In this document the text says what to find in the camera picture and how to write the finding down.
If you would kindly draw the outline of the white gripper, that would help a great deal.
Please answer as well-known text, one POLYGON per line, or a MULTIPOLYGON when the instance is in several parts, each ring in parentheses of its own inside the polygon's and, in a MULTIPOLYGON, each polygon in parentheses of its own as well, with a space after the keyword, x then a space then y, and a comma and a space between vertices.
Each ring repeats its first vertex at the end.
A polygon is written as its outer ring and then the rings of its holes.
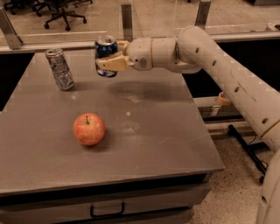
POLYGON ((149 71, 151 63, 151 38, 136 38, 132 42, 117 41, 117 49, 123 55, 98 59, 96 65, 102 70, 125 71, 133 67, 137 71, 149 71))

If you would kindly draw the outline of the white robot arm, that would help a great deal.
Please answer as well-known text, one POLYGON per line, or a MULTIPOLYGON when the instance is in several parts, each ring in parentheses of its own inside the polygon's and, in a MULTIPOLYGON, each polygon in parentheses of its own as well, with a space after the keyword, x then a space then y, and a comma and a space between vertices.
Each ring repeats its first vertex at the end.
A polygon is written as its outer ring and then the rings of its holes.
POLYGON ((225 53, 198 26, 186 27, 171 38, 136 38, 117 41, 101 36, 94 44, 96 71, 114 77, 132 67, 149 71, 162 67, 174 73, 205 70, 250 124, 259 138, 274 151, 262 185, 256 224, 280 222, 280 93, 237 60, 225 53))

